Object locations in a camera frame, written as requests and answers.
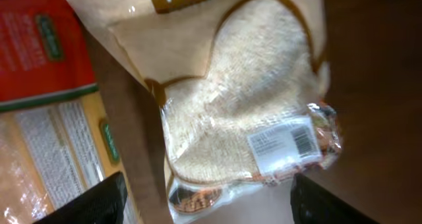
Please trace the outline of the red spaghetti packet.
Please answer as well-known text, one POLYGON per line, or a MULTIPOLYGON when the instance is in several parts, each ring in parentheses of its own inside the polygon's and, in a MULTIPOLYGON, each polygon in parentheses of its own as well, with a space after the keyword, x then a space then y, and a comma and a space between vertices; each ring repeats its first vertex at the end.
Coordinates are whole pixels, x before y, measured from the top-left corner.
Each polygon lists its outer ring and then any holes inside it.
POLYGON ((39 221, 125 170, 66 0, 1 0, 1 222, 39 221))

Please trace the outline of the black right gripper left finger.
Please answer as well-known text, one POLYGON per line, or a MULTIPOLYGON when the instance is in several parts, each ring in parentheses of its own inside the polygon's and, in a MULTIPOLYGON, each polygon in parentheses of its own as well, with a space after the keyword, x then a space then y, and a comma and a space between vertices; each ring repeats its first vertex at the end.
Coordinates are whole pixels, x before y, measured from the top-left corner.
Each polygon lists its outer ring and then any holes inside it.
POLYGON ((122 224, 127 198, 118 171, 34 224, 122 224))

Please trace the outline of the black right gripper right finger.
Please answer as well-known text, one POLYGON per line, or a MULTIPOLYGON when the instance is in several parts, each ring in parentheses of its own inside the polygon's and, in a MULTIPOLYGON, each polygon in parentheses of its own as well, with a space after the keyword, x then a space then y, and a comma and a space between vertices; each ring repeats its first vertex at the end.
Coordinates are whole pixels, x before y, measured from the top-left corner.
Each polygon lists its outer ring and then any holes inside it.
POLYGON ((378 224, 301 173, 290 192, 295 224, 378 224))

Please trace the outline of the beige brown snack bag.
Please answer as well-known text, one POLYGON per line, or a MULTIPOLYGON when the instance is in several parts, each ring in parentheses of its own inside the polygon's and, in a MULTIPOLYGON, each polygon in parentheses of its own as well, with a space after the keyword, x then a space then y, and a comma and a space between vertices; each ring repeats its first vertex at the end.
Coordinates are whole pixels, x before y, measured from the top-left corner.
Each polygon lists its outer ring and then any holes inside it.
POLYGON ((337 158, 323 0, 67 2, 160 108, 175 223, 337 158))

